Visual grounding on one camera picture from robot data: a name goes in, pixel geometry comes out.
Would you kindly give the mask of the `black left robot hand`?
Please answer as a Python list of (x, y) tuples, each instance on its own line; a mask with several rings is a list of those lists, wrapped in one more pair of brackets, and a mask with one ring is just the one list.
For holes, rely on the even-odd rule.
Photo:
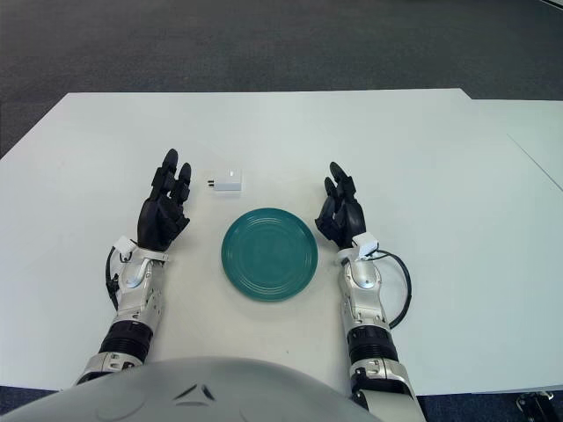
[(170, 149), (157, 167), (149, 197), (144, 201), (137, 222), (137, 244), (146, 250), (167, 251), (186, 228), (190, 219), (184, 203), (190, 193), (191, 166), (184, 163), (176, 176), (178, 151)]

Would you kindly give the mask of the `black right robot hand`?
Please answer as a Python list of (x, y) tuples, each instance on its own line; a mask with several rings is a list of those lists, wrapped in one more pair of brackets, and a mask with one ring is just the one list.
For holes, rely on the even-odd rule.
[(315, 224), (320, 233), (340, 250), (353, 247), (353, 238), (365, 233), (362, 206), (355, 198), (355, 183), (335, 162), (330, 162), (332, 176), (324, 181), (326, 198)]

